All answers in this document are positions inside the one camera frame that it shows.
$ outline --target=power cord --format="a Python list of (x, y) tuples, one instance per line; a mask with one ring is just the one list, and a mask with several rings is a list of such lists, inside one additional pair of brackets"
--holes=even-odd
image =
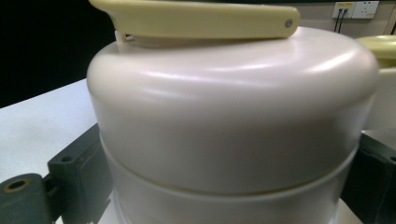
[(341, 17), (340, 25), (338, 26), (338, 34), (340, 34), (340, 32), (341, 32), (341, 25), (343, 24), (343, 20), (344, 20), (344, 17), (346, 14), (347, 14), (347, 8), (344, 9), (343, 16)]
[(343, 9), (338, 9), (338, 16), (337, 16), (337, 20), (335, 21), (335, 27), (334, 27), (334, 31), (336, 31), (337, 30), (337, 25), (338, 25), (338, 20), (340, 20), (340, 15), (341, 15), (341, 12), (343, 11)]

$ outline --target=cream-colored handle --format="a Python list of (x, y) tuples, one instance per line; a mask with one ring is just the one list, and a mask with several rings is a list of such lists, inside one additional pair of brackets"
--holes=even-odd
[(151, 0), (90, 0), (128, 35), (166, 38), (284, 38), (300, 21), (294, 7)]

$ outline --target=white table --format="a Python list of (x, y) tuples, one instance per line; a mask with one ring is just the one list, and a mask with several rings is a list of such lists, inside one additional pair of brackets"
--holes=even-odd
[[(0, 109), (0, 182), (47, 162), (96, 123), (85, 79)], [(99, 224), (115, 224), (111, 203)], [(339, 224), (361, 224), (340, 200)]]

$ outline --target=white electrical outlet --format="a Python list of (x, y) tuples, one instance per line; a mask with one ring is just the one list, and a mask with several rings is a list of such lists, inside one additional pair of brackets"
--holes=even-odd
[(355, 2), (336, 2), (334, 11), (332, 12), (332, 17), (341, 19), (344, 15), (344, 10), (347, 9), (344, 18), (352, 18), (352, 13), (355, 8)]
[(353, 19), (372, 19), (379, 1), (357, 2), (353, 10)]

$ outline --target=yellow lid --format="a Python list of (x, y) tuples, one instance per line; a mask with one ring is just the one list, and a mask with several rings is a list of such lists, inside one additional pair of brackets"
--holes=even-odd
[(166, 38), (284, 38), (300, 22), (294, 7), (150, 0), (90, 0), (128, 35)]
[(396, 35), (367, 36), (357, 40), (373, 52), (381, 67), (396, 66)]

